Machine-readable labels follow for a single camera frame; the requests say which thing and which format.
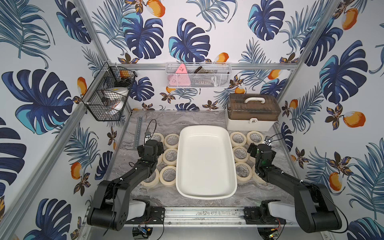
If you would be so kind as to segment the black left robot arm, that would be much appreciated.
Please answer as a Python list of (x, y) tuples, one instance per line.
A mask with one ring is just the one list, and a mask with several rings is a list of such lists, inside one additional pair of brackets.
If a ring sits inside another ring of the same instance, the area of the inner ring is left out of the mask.
[(156, 140), (148, 140), (137, 150), (139, 159), (130, 171), (98, 185), (88, 213), (88, 225), (114, 231), (120, 231), (125, 225), (131, 191), (155, 172), (158, 158), (164, 153), (163, 143)]

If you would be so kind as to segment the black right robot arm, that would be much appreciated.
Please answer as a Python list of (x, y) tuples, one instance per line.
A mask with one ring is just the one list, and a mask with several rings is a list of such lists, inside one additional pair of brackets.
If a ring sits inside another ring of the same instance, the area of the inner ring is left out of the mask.
[(266, 144), (250, 144), (247, 152), (256, 159), (255, 174), (294, 197), (295, 218), (306, 233), (342, 228), (338, 208), (327, 187), (295, 178), (273, 165), (276, 152)]

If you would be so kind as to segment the white plastic storage tray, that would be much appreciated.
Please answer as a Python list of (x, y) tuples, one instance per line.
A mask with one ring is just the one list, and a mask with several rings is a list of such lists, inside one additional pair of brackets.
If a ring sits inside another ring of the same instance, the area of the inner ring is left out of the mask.
[(176, 188), (186, 198), (220, 200), (233, 196), (237, 190), (233, 147), (225, 128), (183, 128), (176, 168)]

